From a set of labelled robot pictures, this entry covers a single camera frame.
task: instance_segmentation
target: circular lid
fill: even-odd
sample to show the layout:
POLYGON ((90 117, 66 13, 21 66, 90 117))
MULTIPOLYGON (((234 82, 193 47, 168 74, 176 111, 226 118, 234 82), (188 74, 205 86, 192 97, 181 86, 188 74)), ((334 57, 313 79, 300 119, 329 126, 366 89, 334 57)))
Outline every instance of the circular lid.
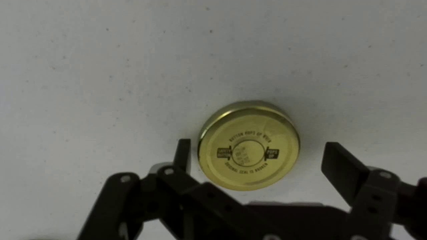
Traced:
POLYGON ((240 101, 216 111, 202 126, 198 161, 216 183, 252 190, 278 181, 298 154, 288 117, 264 101, 240 101))

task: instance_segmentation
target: metal lid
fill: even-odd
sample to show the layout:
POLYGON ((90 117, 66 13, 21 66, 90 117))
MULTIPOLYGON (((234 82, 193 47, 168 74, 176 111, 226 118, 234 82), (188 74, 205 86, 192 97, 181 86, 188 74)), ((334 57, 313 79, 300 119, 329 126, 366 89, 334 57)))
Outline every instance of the metal lid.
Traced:
POLYGON ((284 177, 298 154, 289 118, 264 101, 238 101, 217 110, 202 126, 198 161, 216 183, 252 190, 284 177))

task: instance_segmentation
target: white wall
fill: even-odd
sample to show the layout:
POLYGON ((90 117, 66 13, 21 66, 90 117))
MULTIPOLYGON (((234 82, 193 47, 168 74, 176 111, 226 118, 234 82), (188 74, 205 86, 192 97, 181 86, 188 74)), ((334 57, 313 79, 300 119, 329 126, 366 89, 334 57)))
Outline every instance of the white wall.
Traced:
POLYGON ((105 177, 143 175, 236 99, 284 107, 302 145, 278 183, 229 191, 242 202, 345 206, 318 170, 328 139, 414 182, 425 26, 422 0, 2 0, 1 235, 74 238, 105 177))

